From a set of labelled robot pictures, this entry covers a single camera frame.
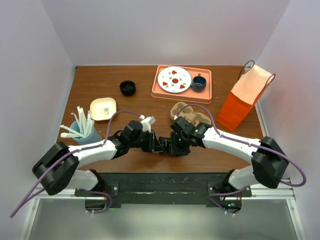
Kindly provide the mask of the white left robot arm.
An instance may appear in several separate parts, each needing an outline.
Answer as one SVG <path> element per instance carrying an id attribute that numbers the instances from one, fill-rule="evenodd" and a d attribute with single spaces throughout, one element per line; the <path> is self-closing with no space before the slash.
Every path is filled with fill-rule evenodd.
<path id="1" fill-rule="evenodd" d="M 54 144 L 33 166 L 32 173 L 50 196 L 60 193 L 75 179 L 78 168 L 101 160 L 117 159 L 138 148 L 146 153 L 164 153 L 165 147 L 147 121 L 132 120 L 123 130 L 99 142 L 67 146 Z"/>

